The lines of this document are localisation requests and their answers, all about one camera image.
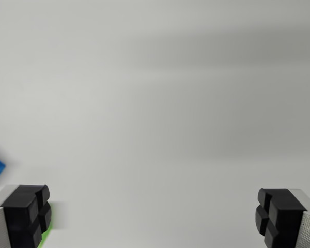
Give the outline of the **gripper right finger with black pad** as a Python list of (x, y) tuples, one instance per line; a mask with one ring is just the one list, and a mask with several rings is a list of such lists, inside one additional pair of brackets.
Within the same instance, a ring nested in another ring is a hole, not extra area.
[(255, 223), (266, 247), (310, 247), (310, 198), (301, 189), (261, 188), (257, 198)]

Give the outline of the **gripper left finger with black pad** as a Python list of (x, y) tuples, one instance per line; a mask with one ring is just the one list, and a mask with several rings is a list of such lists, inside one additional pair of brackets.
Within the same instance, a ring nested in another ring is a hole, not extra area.
[(8, 185), (0, 190), (0, 247), (39, 247), (51, 227), (47, 185)]

